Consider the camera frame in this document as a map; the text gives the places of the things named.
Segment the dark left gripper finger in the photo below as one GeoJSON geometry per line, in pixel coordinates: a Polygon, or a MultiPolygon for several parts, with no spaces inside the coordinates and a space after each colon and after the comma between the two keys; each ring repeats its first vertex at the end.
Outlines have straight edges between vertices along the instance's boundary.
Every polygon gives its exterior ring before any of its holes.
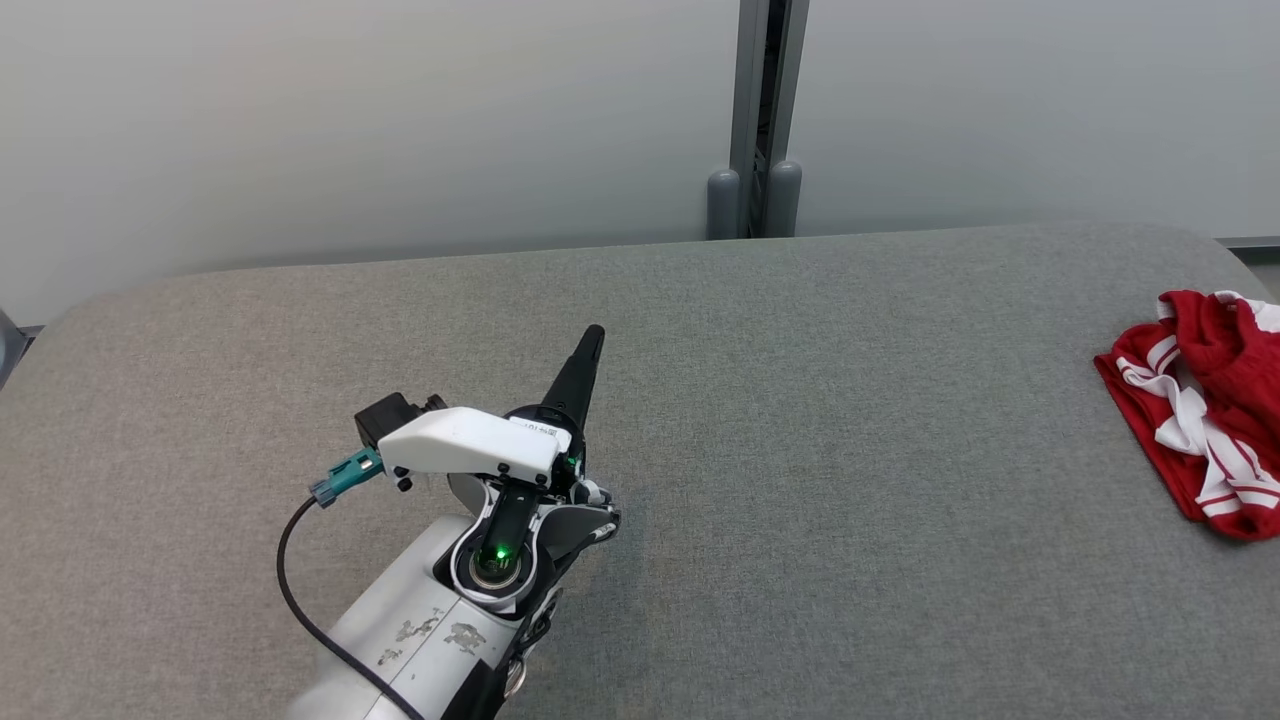
{"type": "Polygon", "coordinates": [[[562,364],[538,409],[538,420],[582,436],[605,341],[605,328],[585,329],[576,348],[562,364]]]}

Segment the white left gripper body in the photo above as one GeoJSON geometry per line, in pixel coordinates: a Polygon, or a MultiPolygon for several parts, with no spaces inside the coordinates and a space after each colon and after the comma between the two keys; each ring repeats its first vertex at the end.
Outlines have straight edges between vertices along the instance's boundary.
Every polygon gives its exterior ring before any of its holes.
{"type": "Polygon", "coordinates": [[[585,438],[539,421],[538,409],[497,416],[440,400],[380,400],[378,456],[402,489],[419,475],[463,474],[567,493],[585,469],[585,438]]]}

